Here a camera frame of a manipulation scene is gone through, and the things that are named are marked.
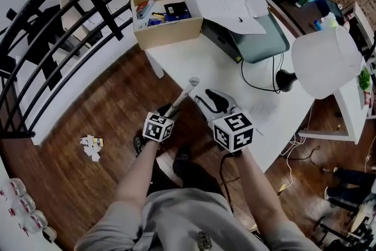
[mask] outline desk leg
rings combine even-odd
[[[344,132],[324,132],[324,131],[301,130],[298,132],[298,134],[300,137],[307,137],[307,138],[354,141],[347,133],[344,133]]]
[[[154,60],[152,56],[149,55],[147,51],[145,51],[145,54],[147,56],[147,59],[149,60],[150,65],[152,66],[155,75],[159,78],[162,79],[162,77],[165,75],[163,72],[162,67]]]

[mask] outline green plant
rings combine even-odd
[[[367,68],[363,68],[363,70],[358,75],[359,86],[363,91],[366,91],[367,88],[370,86],[371,83],[371,75],[368,72]]]

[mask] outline person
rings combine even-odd
[[[104,217],[76,244],[76,251],[249,250],[318,251],[282,210],[269,181],[244,149],[234,158],[241,185],[264,243],[230,211],[217,180],[191,161],[188,146],[173,163],[178,187],[159,168],[159,143],[134,139],[137,158],[120,181]]]
[[[340,201],[350,202],[355,205],[361,205],[370,193],[376,193],[376,175],[373,173],[334,168],[333,175],[339,178],[342,183],[353,184],[357,187],[326,187],[324,191],[325,200],[333,198]]]

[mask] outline lamp shade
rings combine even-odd
[[[361,71],[361,54],[342,26],[298,37],[291,58],[301,86],[316,99],[331,95]]]

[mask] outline black metal railing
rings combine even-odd
[[[15,42],[14,40],[20,34],[20,32],[25,29],[29,24],[30,18],[37,14],[39,7],[46,0],[29,0],[24,7],[17,13],[13,22],[9,28],[4,33],[4,37],[0,43],[0,58],[4,61],[10,51],[23,40],[28,33],[24,33]],[[46,22],[46,24],[41,28],[38,33],[34,33],[35,37],[29,42],[27,50],[23,53],[17,64],[11,69],[10,73],[0,70],[2,92],[0,94],[0,139],[6,138],[28,138],[33,137],[35,133],[33,129],[37,124],[38,120],[41,118],[46,108],[51,104],[54,97],[60,92],[64,85],[70,80],[70,78],[85,64],[88,59],[90,59],[103,45],[108,43],[111,39],[117,38],[121,40],[123,38],[122,30],[125,29],[132,23],[132,19],[124,21],[123,24],[117,26],[115,19],[126,10],[130,9],[130,3],[125,4],[123,7],[119,8],[116,12],[111,13],[108,10],[108,4],[113,0],[91,0],[94,7],[86,12],[71,28],[69,28],[60,38],[56,40],[53,47],[50,48],[39,60],[39,63],[35,70],[32,72],[31,76],[27,79],[21,91],[16,93],[15,82],[17,81],[17,74],[26,62],[30,54],[38,48],[41,42],[43,42],[47,35],[48,29],[51,25],[60,20],[60,18],[67,13],[74,5],[76,5],[80,0],[70,0],[64,7],[62,7],[58,12],[54,14],[53,17]],[[95,13],[100,13],[103,18],[103,22],[97,25],[94,29],[89,31],[85,38],[83,38],[73,49],[64,57],[64,59],[57,65],[57,67],[49,73],[45,82],[39,88],[39,90],[34,95],[30,104],[25,108],[24,112],[20,110],[20,103],[22,102],[25,94],[28,92],[32,83],[36,79],[37,75],[46,64],[48,59],[51,59],[52,55],[59,49],[60,46],[80,27],[85,21],[87,21]],[[25,122],[28,119],[32,109],[35,107],[37,101],[40,99],[42,94],[45,92],[46,88],[49,86],[53,78],[61,71],[61,69],[67,64],[67,62],[73,58],[73,56],[82,48],[88,41],[95,37],[101,29],[108,26],[111,33],[102,38],[98,43],[88,50],[87,53],[70,71],[69,73],[61,79],[57,86],[54,87],[52,93],[48,96],[47,100],[44,102],[43,106],[36,113],[34,119],[30,121],[29,128],[26,127]]]

